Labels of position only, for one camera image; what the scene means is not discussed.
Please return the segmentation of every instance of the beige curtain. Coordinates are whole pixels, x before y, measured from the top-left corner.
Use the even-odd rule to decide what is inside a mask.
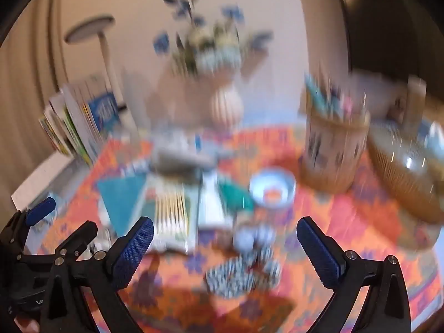
[[[53,152],[38,119],[66,81],[60,0],[32,0],[0,47],[0,229],[11,194]]]

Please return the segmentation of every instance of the tablecloth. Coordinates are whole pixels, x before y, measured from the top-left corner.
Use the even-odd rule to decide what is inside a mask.
[[[219,167],[241,184],[247,185],[251,174],[271,165],[285,167],[298,177],[305,143],[303,128],[269,127],[216,138],[227,147],[246,148],[249,152],[223,161]],[[100,226],[96,182],[118,176],[122,166],[149,152],[150,143],[145,141],[109,140],[66,215],[50,228],[40,253],[54,252],[85,220]],[[208,295],[203,273],[225,261],[227,255],[213,247],[214,231],[201,232],[193,255],[146,255],[130,286],[120,292],[144,332],[306,332],[332,294],[323,287],[296,236],[297,221],[307,215],[344,250],[353,249],[362,258],[375,260],[383,260],[389,254],[397,256],[413,321],[432,302],[436,309],[442,305],[442,282],[431,250],[439,227],[416,221],[390,199],[381,188],[367,153],[363,154],[347,194],[332,196],[298,184],[293,207],[273,213],[258,209],[255,215],[277,229],[275,257],[283,265],[279,286],[270,292],[253,292],[233,300]],[[365,294],[363,288],[343,331],[352,329]],[[98,310],[93,316],[106,331]]]

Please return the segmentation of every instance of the vase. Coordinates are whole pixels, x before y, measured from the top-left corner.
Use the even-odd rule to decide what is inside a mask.
[[[224,85],[214,92],[210,112],[214,126],[220,130],[231,130],[241,123],[244,104],[234,83]]]

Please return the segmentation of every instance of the teal paper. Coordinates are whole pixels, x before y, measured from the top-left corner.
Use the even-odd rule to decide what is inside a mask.
[[[118,237],[127,234],[131,228],[128,225],[145,181],[145,175],[136,175],[97,182],[97,189],[102,196],[111,224]]]

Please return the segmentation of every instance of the screw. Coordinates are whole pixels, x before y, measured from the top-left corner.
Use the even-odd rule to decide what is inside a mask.
[[[65,262],[65,260],[62,257],[58,257],[55,261],[54,264],[56,266],[61,266],[63,263]]]
[[[103,250],[99,250],[98,252],[96,252],[96,254],[94,254],[94,259],[96,260],[102,260],[105,257],[106,257],[106,252],[104,252]]]
[[[358,258],[358,253],[353,250],[347,250],[345,253],[346,257],[351,260],[355,260]]]
[[[388,261],[392,264],[398,264],[398,260],[396,259],[396,257],[394,255],[389,255]]]

